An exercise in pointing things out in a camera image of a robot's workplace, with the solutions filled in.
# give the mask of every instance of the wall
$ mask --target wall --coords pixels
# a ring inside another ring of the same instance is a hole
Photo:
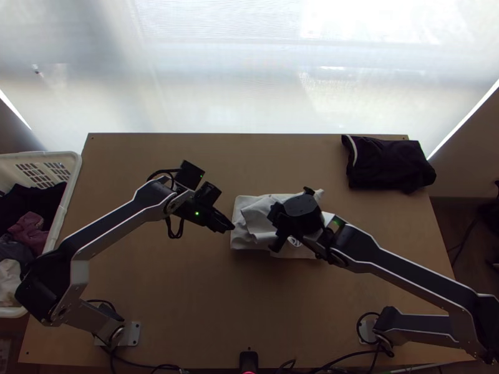
[[[499,90],[430,159],[437,180],[431,196],[495,197],[499,179]]]
[[[45,150],[30,129],[0,100],[0,153]]]

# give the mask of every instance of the floor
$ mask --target floor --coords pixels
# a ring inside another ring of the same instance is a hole
[[[469,223],[475,217],[475,210],[481,201],[471,199],[433,199],[435,215],[447,248],[454,247],[461,241]],[[468,238],[467,245],[458,258],[454,272],[458,281],[469,285],[483,293],[495,294],[499,297],[499,274],[492,270],[485,259],[499,257],[499,237],[494,236],[482,223],[478,223]],[[8,374],[93,374],[109,373],[109,368],[52,367],[17,363],[17,356],[22,342],[27,318],[17,320],[0,320],[0,339],[11,340],[11,354],[7,364]],[[122,373],[148,373],[149,370],[133,369],[116,365]],[[440,367],[442,374],[476,374],[498,373],[498,365],[488,366],[479,362],[454,363]],[[220,373],[233,373],[232,370],[220,370]],[[440,374],[438,368],[418,370],[419,374]]]

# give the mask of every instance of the black cable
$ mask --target black cable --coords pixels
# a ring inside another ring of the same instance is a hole
[[[172,220],[170,219],[170,217],[166,217],[165,222],[167,223],[168,237],[170,239],[180,239],[182,237],[182,234],[183,234],[184,219],[183,218],[180,219],[180,224],[178,225],[177,233],[174,233],[172,231]]]
[[[360,330],[360,327],[361,327],[361,322],[364,318],[366,318],[368,315],[375,315],[376,317],[379,317],[379,313],[376,313],[376,312],[367,312],[367,313],[364,313],[362,314],[359,319],[357,320],[357,324],[356,324],[356,331],[357,331],[357,336],[359,337],[359,339],[361,340],[362,343],[365,343],[365,344],[369,344],[369,345],[374,345],[374,344],[378,344],[380,342],[379,338],[377,338],[376,340],[374,340],[373,342],[368,342],[367,340],[365,340],[362,335],[361,335],[361,330]]]
[[[456,244],[454,247],[451,247],[451,248],[447,249],[447,253],[449,253],[450,251],[453,251],[456,248],[459,248],[460,245],[461,244]]]
[[[168,175],[170,177],[170,181],[172,182],[171,185],[170,185],[170,189],[173,189],[173,187],[175,186],[175,178],[173,177],[172,173],[177,173],[180,170],[181,169],[161,169],[161,170],[157,170],[154,173],[152,173],[150,176],[148,176],[146,180],[149,182],[150,180],[152,180],[155,176],[158,176],[159,174],[166,174],[166,175]]]
[[[454,267],[454,264],[456,263],[457,261],[457,258],[459,257],[459,255],[461,254],[461,252],[463,251],[463,248],[464,248],[464,245],[466,244],[466,241],[468,240],[468,237],[470,236],[470,234],[472,233],[473,231],[473,228],[477,225],[478,223],[478,218],[475,218],[469,225],[468,225],[468,228],[466,228],[466,231],[465,231],[465,234],[463,236],[463,240],[461,241],[461,244],[459,245],[459,249],[456,253],[456,255],[454,256],[454,258],[452,259],[452,262],[450,263],[450,265],[452,267]]]
[[[369,353],[376,353],[376,350],[358,351],[358,352],[349,353],[348,355],[344,355],[344,356],[342,356],[340,358],[337,358],[336,360],[328,362],[327,364],[321,366],[320,368],[312,369],[309,372],[307,372],[307,374],[315,374],[315,373],[318,373],[318,372],[320,372],[322,370],[328,370],[335,363],[338,363],[340,361],[346,360],[347,358],[351,358],[351,357],[354,357],[354,356],[360,356],[360,355],[367,355]]]
[[[277,368],[275,374],[280,374],[281,371],[283,371],[284,369],[286,369],[287,372],[290,372],[291,369],[294,368],[294,364],[295,363],[296,363],[296,359],[295,358],[292,359],[292,360],[284,362],[280,367]]]
[[[378,359],[378,354],[379,354],[380,350],[381,350],[381,343],[378,344],[378,346],[376,347],[376,353],[374,354],[374,358],[372,359],[371,367],[369,368],[369,371],[367,372],[367,374],[372,374],[372,371],[374,370],[374,367],[376,365],[376,360]]]
[[[109,368],[111,369],[112,374],[117,374],[116,369],[114,367],[114,355],[116,352],[116,348],[114,348],[111,353],[109,354]]]
[[[178,372],[180,371],[180,367],[176,366],[176,365],[170,365],[168,363],[165,363],[165,364],[162,364],[162,365],[158,365],[156,366],[152,371],[151,371],[151,374],[154,374],[155,372],[157,372],[158,370],[172,370],[174,372]]]
[[[101,299],[90,299],[86,300],[86,302],[103,302],[104,304],[107,304],[113,310],[113,312],[116,312],[116,308],[114,307],[113,303],[111,303],[111,301],[101,300]]]
[[[172,364],[169,364],[169,363],[163,363],[161,365],[156,365],[156,366],[153,366],[153,365],[146,365],[146,364],[143,364],[143,363],[137,363],[137,362],[133,362],[133,361],[128,361],[122,357],[119,357],[116,355],[116,348],[110,352],[108,350],[107,347],[104,347],[104,346],[100,346],[100,348],[105,352],[107,353],[109,356],[110,356],[110,363],[111,363],[111,372],[113,374],[116,373],[115,371],[115,368],[114,368],[114,363],[113,361],[116,360],[116,361],[120,361],[122,363],[125,363],[127,365],[130,365],[130,366],[133,366],[133,367],[137,367],[137,368],[144,368],[144,369],[153,369],[153,372],[154,370],[176,370],[178,372],[182,371],[182,372],[185,372],[187,373],[186,370],[180,368],[179,366],[177,365],[172,365]]]
[[[178,173],[182,169],[160,169],[152,173],[150,176],[147,177],[147,181],[149,182],[152,180],[155,176],[158,176],[159,174],[167,174],[171,179],[174,179],[172,176],[172,173]]]

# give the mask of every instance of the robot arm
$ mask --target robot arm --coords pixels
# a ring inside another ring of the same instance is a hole
[[[136,345],[136,322],[125,322],[105,303],[96,307],[80,299],[89,282],[89,261],[143,223],[171,214],[215,232],[233,229],[232,223],[213,208],[220,195],[216,187],[205,183],[194,192],[203,174],[184,161],[171,188],[165,186],[169,180],[166,176],[145,183],[128,203],[31,262],[16,290],[16,299],[45,326],[71,325],[91,332],[111,348]]]
[[[278,252],[293,236],[316,257],[356,273],[371,273],[446,310],[448,315],[402,314],[386,307],[372,331],[391,345],[407,341],[462,348],[485,363],[499,359],[499,301],[453,279],[381,248],[363,230],[335,216],[325,228],[313,190],[272,206],[268,219],[277,228]]]

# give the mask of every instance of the white curtain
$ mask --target white curtain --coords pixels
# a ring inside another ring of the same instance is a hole
[[[399,133],[427,155],[499,78],[495,0],[0,0],[0,90],[88,132]]]

